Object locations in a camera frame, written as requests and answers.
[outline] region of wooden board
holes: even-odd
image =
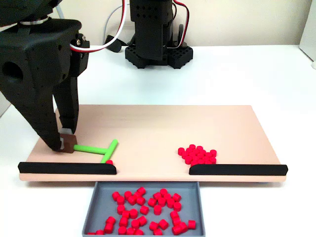
[[[107,148],[116,175],[21,173],[25,181],[280,182],[286,176],[189,175],[178,156],[190,144],[216,149],[218,164],[280,164],[251,106],[80,105],[78,144]],[[99,163],[102,155],[53,152],[41,139],[28,162]]]

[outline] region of black mounting base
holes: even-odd
[[[141,58],[136,53],[136,46],[131,45],[125,49],[125,58],[137,68],[145,68],[147,65],[170,65],[175,69],[180,69],[191,59],[193,59],[193,49],[191,47],[179,47],[177,49],[167,49],[161,61]]]

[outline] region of white cable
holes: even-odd
[[[124,12],[123,12],[122,24],[121,24],[120,28],[118,29],[117,34],[114,36],[114,38],[110,42],[108,42],[104,45],[93,45],[93,46],[90,46],[90,48],[80,48],[80,47],[73,46],[72,44],[70,44],[70,47],[73,49],[85,51],[85,52],[92,51],[92,50],[101,50],[101,49],[108,47],[119,37],[120,33],[122,32],[122,29],[123,29],[123,26],[124,26],[124,23],[126,20],[126,13],[127,13],[127,0],[124,1]]]
[[[57,10],[57,13],[58,13],[59,18],[60,18],[60,19],[65,19],[64,13],[63,13],[63,11],[62,11],[60,5],[57,5],[57,6],[56,6],[56,10]]]
[[[105,33],[106,33],[107,25],[108,25],[108,22],[109,22],[111,16],[113,15],[114,12],[116,12],[116,10],[120,9],[122,6],[123,6],[123,5],[118,6],[117,8],[115,8],[115,9],[111,12],[111,14],[108,16],[108,18],[107,18],[107,20],[106,20],[106,22],[105,22],[105,27],[104,27],[103,42],[105,42],[105,35],[106,35]]]

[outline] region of pile of red pieces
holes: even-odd
[[[188,148],[184,149],[180,147],[178,149],[178,155],[180,155],[186,164],[191,166],[196,164],[216,164],[216,150],[210,150],[206,152],[202,146],[195,146],[191,144]]]
[[[149,212],[149,207],[154,208],[154,214],[160,215],[162,212],[162,207],[166,206],[172,208],[173,211],[170,213],[172,219],[172,232],[174,235],[182,234],[188,229],[195,229],[196,222],[194,220],[189,220],[188,224],[182,222],[178,212],[181,211],[181,196],[179,194],[171,194],[168,193],[167,189],[161,189],[160,192],[155,193],[152,198],[150,198],[147,202],[148,206],[145,206],[145,198],[143,195],[146,193],[146,189],[144,187],[140,187],[134,194],[131,191],[126,191],[124,196],[121,196],[119,192],[114,192],[112,194],[113,200],[118,204],[117,212],[119,215],[122,215],[119,221],[119,235],[137,235],[141,236],[144,232],[140,229],[147,224],[147,218],[145,216],[141,216],[138,218],[138,211],[133,208],[131,210],[125,209],[125,202],[128,202],[131,205],[138,204],[140,205],[139,212],[143,215],[147,215]],[[131,227],[128,228],[129,219],[131,220]],[[106,222],[104,230],[98,230],[95,233],[88,233],[88,235],[105,235],[112,234],[114,229],[114,224],[116,223],[116,219],[113,216],[110,216]],[[149,229],[153,231],[155,236],[163,235],[162,230],[166,230],[169,227],[169,223],[161,219],[158,223],[152,221],[149,224]]]

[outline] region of white wall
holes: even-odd
[[[189,45],[299,44],[312,0],[182,0],[190,10],[186,37]],[[66,18],[82,22],[81,32],[92,44],[101,44],[104,22],[121,0],[63,0]],[[184,23],[185,11],[178,7],[176,25]],[[117,31],[121,12],[109,22],[108,32]],[[133,35],[128,21],[120,37]]]

